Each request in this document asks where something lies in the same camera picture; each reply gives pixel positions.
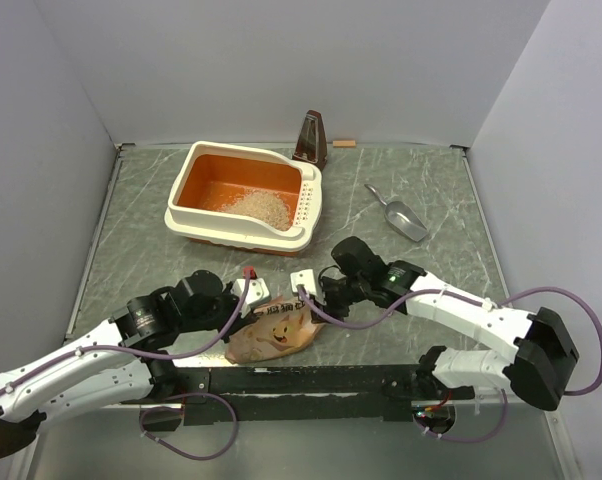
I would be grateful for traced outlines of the peach cat litter bag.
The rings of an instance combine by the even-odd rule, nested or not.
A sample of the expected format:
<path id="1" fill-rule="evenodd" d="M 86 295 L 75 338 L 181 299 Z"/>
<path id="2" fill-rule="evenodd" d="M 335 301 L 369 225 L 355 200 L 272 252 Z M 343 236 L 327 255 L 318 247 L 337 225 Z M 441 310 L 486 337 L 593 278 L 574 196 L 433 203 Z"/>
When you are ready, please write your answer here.
<path id="1" fill-rule="evenodd" d="M 275 298 L 254 311 L 255 320 L 230 336 L 225 359 L 248 364 L 292 355 L 310 346 L 324 327 L 298 298 Z"/>

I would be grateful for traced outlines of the silver metal scoop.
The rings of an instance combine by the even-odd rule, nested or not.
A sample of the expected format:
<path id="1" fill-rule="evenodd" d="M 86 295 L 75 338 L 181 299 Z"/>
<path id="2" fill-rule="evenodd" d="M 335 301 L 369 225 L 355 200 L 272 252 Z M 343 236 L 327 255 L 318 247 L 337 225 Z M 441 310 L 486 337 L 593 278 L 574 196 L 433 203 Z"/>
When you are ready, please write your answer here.
<path id="1" fill-rule="evenodd" d="M 384 218 L 394 231 L 413 242 L 425 239 L 428 234 L 427 228 L 407 204 L 401 201 L 386 201 L 379 190 L 371 184 L 365 184 L 365 188 L 383 206 Z"/>

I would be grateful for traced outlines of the white orange litter box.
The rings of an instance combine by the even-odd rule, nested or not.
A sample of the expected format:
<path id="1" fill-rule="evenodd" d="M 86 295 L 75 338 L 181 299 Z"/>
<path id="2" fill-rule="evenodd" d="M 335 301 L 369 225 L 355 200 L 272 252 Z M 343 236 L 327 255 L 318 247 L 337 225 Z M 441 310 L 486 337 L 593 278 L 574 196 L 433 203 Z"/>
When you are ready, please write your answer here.
<path id="1" fill-rule="evenodd" d="M 218 208 L 251 191 L 279 196 L 292 225 L 277 230 Z M 322 173 L 312 164 L 271 150 L 194 143 L 171 187 L 164 214 L 174 234 L 204 243 L 295 255 L 311 242 L 322 211 Z"/>

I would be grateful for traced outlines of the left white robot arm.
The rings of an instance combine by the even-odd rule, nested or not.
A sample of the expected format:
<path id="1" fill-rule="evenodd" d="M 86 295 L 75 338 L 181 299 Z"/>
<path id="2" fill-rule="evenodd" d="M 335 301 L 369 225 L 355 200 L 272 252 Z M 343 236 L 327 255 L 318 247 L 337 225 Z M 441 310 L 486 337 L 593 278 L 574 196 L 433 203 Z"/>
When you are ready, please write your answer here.
<path id="1" fill-rule="evenodd" d="M 223 283 L 199 270 L 176 286 L 126 303 L 94 329 L 22 367 L 0 373 L 0 459 L 29 446 L 43 428 L 103 406 L 165 402 L 177 393 L 185 333 L 215 332 L 201 354 L 247 324 L 269 291 L 252 268 Z"/>

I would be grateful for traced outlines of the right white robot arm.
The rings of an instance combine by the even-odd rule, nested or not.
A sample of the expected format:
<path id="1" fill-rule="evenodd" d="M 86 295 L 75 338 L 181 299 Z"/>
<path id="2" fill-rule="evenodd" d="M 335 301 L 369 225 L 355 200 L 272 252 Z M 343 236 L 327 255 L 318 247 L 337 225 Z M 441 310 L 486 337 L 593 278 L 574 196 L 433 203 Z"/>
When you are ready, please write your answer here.
<path id="1" fill-rule="evenodd" d="M 407 261 L 386 263 L 355 236 L 338 243 L 331 256 L 341 275 L 318 276 L 325 314 L 342 320 L 350 306 L 368 301 L 431 320 L 481 344 L 473 351 L 432 347 L 420 359 L 422 394 L 435 399 L 449 389 L 494 388 L 510 390 L 540 410 L 558 408 L 579 359 L 558 313 L 500 306 Z"/>

